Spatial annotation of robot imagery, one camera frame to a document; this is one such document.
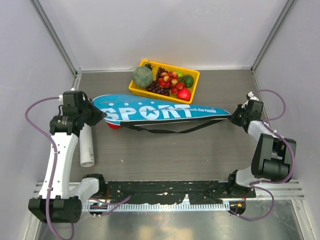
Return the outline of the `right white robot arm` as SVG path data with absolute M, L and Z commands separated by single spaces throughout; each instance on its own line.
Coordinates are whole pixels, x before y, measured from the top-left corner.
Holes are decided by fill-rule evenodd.
M 242 127 L 257 141 L 251 165 L 228 176 L 225 193 L 233 198 L 245 196 L 255 184 L 287 183 L 293 175 L 297 142 L 279 135 L 261 120 L 263 106 L 257 97 L 251 97 L 229 117 L 232 124 Z

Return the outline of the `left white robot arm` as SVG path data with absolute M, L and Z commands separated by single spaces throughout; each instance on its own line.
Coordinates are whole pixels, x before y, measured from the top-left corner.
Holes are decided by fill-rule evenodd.
M 87 174 L 70 189 L 70 173 L 74 151 L 85 125 L 95 126 L 106 114 L 94 106 L 83 91 L 65 91 L 59 114 L 49 123 L 45 133 L 51 143 L 45 179 L 38 197 L 28 202 L 29 211 L 41 222 L 70 223 L 79 221 L 83 204 L 92 196 L 102 199 L 107 184 L 102 174 Z

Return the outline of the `blue racket cover bag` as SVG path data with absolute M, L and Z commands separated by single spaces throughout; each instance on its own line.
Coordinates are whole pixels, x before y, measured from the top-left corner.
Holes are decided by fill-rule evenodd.
M 104 112 L 105 122 L 136 131 L 144 126 L 201 122 L 200 125 L 178 131 L 187 134 L 228 119 L 231 114 L 221 108 L 182 104 L 127 94 L 105 94 L 93 99 Z

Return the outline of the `white shuttlecock tube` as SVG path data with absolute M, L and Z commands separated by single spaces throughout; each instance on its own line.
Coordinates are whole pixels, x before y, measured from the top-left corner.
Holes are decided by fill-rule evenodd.
M 92 128 L 85 124 L 79 135 L 79 159 L 83 168 L 92 167 L 95 164 Z

